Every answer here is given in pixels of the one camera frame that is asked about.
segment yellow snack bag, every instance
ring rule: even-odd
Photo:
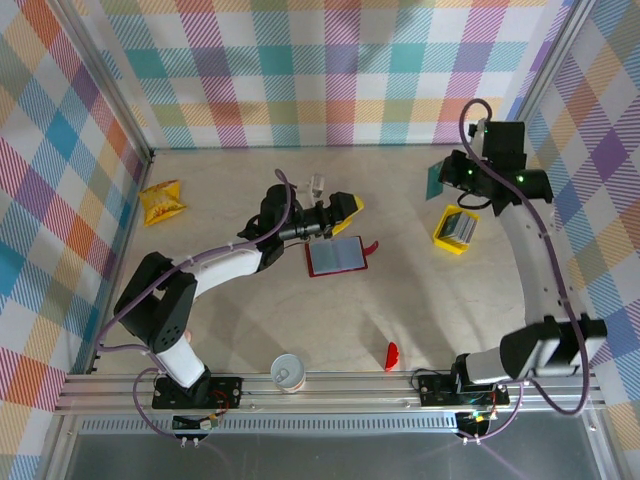
[[[144,208],[144,226],[166,220],[187,208],[181,204],[180,181],[169,180],[147,188],[138,194]]]

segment beige floor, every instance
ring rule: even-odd
[[[193,306],[196,352],[213,371],[267,372],[292,352],[310,370],[380,370],[389,341],[401,368],[448,368],[456,354],[496,346],[522,325],[518,273],[504,232],[482,213],[470,250],[455,256],[431,242],[444,207],[457,193],[425,201],[427,168],[451,147],[200,151],[158,156],[150,184],[182,180],[188,209],[143,228],[138,219],[126,261],[128,279],[157,250],[174,258],[234,238],[257,213],[281,168],[293,183],[323,173],[327,194],[359,195],[366,208],[346,235],[380,242],[369,269],[309,278],[303,247],[270,269],[210,290]],[[109,344],[130,342],[117,327]],[[107,354],[101,373],[136,373],[149,365],[135,353]]]

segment plaid wall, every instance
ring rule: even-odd
[[[161,148],[456,143],[469,98],[522,101],[571,2],[75,1]]]
[[[0,0],[0,479],[82,368],[142,162],[44,0]]]
[[[607,321],[595,360],[640,478],[640,3],[601,1],[529,128],[576,285]]]

